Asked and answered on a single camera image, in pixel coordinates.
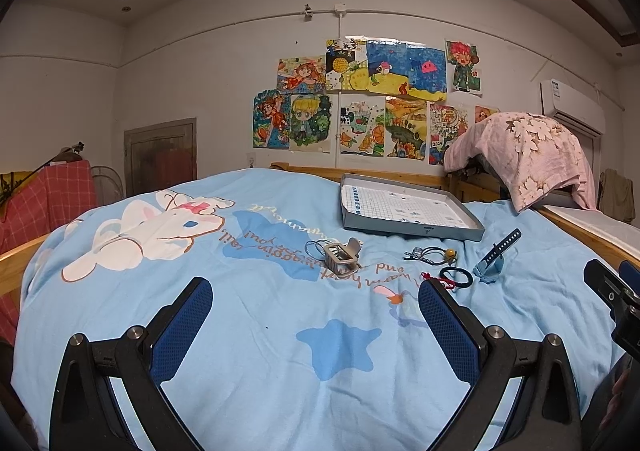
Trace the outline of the yellow moon drawing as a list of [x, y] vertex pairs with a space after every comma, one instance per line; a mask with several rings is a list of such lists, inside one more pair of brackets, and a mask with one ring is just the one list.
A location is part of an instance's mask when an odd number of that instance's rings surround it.
[[326, 41], [326, 90], [366, 91], [369, 86], [367, 39], [347, 36]]

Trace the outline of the blue sea beach drawing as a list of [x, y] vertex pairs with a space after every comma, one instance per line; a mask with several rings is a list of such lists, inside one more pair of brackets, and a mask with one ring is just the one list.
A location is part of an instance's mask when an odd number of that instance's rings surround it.
[[447, 59], [440, 49], [411, 41], [368, 38], [367, 90], [425, 101], [447, 99]]

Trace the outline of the brown wall cabinet door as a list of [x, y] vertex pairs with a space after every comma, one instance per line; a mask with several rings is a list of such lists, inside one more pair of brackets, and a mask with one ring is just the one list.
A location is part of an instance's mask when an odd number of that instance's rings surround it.
[[128, 196], [169, 189], [198, 179], [196, 118], [124, 131], [124, 175]]

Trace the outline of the pink floral cloth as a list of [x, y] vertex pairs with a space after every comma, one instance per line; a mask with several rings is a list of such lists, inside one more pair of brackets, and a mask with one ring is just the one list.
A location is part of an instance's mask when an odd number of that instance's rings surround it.
[[557, 189], [570, 189], [574, 203], [597, 208], [593, 173], [574, 133], [555, 119], [500, 112], [471, 126], [444, 155], [444, 171], [456, 172], [482, 156], [521, 212]]

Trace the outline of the white air conditioner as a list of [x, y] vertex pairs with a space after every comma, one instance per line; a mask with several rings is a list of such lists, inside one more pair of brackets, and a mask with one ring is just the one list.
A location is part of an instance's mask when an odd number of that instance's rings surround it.
[[539, 84], [542, 113], [590, 138], [605, 134], [605, 115], [596, 101], [556, 79]]

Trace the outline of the landscape tree drawing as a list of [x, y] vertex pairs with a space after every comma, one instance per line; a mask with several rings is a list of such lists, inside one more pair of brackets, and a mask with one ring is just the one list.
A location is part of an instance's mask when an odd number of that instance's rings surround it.
[[423, 160], [427, 137], [427, 102], [385, 99], [385, 156]]

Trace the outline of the silver ring hoops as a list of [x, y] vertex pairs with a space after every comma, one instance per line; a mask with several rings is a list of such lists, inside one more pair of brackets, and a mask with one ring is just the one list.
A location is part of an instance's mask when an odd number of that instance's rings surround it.
[[304, 251], [309, 258], [323, 263], [326, 260], [326, 245], [328, 244], [328, 240], [308, 240], [305, 243]]

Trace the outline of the red haired figure drawing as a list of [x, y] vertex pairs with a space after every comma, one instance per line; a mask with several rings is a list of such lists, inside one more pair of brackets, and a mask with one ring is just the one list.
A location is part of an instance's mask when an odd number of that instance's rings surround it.
[[480, 56], [475, 44], [463, 41], [446, 41], [447, 62], [454, 67], [451, 88], [454, 91], [482, 94], [480, 80]]

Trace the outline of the beige hair claw clip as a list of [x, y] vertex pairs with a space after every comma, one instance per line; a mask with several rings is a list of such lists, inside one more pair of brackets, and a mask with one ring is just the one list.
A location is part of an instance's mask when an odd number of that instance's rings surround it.
[[326, 267], [337, 276], [347, 278], [356, 273], [359, 268], [359, 254], [361, 244], [356, 237], [351, 237], [347, 244], [329, 243], [323, 246]]

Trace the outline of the blond boy drawing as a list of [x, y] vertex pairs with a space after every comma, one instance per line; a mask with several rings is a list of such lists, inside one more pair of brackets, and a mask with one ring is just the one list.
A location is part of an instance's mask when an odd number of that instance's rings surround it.
[[329, 153], [332, 101], [326, 94], [298, 94], [291, 105], [290, 150]]

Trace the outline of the grey shallow tray box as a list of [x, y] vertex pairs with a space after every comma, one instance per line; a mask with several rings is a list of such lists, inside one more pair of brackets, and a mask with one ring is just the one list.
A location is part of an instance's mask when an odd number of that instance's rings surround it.
[[428, 186], [345, 174], [340, 185], [347, 230], [478, 242], [485, 228], [451, 193]]

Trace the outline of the small orange face drawing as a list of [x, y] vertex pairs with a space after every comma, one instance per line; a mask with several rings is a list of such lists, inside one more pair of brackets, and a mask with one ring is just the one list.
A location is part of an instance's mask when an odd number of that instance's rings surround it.
[[483, 122], [486, 118], [491, 115], [498, 113], [498, 108], [495, 107], [487, 107], [481, 105], [474, 106], [474, 122], [478, 124], [479, 122]]

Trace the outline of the light blue cartoon bedsheet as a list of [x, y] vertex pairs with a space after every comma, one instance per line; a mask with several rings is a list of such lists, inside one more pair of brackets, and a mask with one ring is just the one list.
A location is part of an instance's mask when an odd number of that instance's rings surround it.
[[346, 242], [340, 188], [242, 169], [96, 208], [29, 263], [12, 384], [41, 436], [67, 341], [148, 323], [193, 278], [213, 308], [165, 384], [209, 450], [423, 450], [468, 387], [418, 306], [416, 241], [363, 235], [337, 278], [308, 240]]

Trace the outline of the red white poster drawing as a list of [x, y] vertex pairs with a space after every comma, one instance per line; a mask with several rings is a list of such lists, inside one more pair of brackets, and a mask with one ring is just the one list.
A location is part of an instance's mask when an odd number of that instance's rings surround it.
[[428, 106], [428, 163], [442, 165], [450, 144], [469, 129], [466, 106], [435, 102]]

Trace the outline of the orange girl swimming drawing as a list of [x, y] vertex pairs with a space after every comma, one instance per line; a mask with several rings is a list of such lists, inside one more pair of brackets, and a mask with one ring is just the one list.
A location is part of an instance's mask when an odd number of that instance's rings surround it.
[[316, 94], [326, 91], [326, 58], [293, 56], [280, 59], [277, 68], [277, 89], [280, 93]]

